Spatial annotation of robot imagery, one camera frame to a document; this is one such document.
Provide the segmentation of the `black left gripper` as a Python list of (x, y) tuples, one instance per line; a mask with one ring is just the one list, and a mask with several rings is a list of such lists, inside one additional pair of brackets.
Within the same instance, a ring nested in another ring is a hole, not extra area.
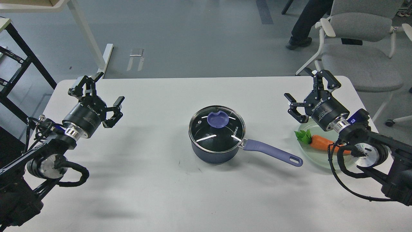
[[(68, 89), (68, 95), (75, 97), (79, 102), (63, 119), (63, 125), (78, 126), (84, 131), (84, 138), (90, 138), (101, 122), (104, 128), (113, 128), (123, 116), (121, 108), (124, 96), (119, 96), (112, 107), (106, 107), (106, 103), (100, 97), (96, 97), (96, 82), (103, 75), (104, 72), (97, 72), (95, 75), (78, 77)], [(109, 119), (106, 119), (107, 112), (113, 112)]]

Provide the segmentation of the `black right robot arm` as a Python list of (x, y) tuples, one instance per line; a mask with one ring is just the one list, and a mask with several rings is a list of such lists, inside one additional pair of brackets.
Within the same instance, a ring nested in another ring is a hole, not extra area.
[[(359, 109), (352, 117), (332, 95), (341, 83), (328, 70), (304, 68), (313, 78), (313, 90), (303, 102), (291, 94), (288, 113), (299, 123), (311, 118), (323, 131), (335, 131), (338, 139), (328, 145), (328, 161), (337, 182), (351, 194), (368, 201), (396, 201), (411, 205), (411, 146), (371, 131), (369, 113)], [(341, 172), (352, 178), (372, 178), (381, 184), (384, 198), (358, 194), (340, 180), (333, 165), (333, 153)]]

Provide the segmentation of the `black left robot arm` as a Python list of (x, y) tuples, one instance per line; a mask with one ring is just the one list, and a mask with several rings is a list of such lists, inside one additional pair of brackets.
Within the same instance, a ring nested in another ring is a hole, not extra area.
[(78, 103), (61, 124), (44, 116), (27, 118), (28, 127), (34, 126), (33, 144), (1, 167), (1, 231), (38, 215), (42, 199), (55, 186), (74, 188), (89, 178), (86, 167), (68, 161), (64, 154), (73, 150), (80, 138), (90, 138), (100, 125), (112, 128), (123, 116), (124, 96), (108, 107), (97, 95), (96, 83), (103, 75), (98, 72), (77, 78), (68, 94)]

